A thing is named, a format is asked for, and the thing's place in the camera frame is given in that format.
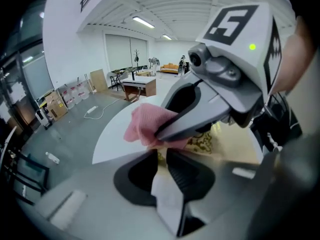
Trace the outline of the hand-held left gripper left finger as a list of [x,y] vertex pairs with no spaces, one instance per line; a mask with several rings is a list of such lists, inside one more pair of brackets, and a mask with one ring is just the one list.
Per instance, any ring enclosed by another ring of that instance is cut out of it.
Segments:
[[172,240],[151,195],[157,168],[156,151],[93,164],[49,190],[34,223],[51,240]]

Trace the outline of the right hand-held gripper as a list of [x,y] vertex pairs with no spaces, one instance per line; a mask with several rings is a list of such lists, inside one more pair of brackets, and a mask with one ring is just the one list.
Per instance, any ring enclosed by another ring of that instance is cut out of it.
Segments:
[[282,60],[267,2],[224,6],[188,51],[192,72],[173,84],[161,107],[177,113],[155,133],[163,142],[204,133],[228,113],[242,128],[267,102]]

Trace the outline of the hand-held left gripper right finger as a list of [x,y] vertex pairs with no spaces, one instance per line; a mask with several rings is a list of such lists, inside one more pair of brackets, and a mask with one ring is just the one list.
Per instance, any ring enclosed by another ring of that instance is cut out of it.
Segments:
[[248,237],[257,166],[168,149],[166,237]]

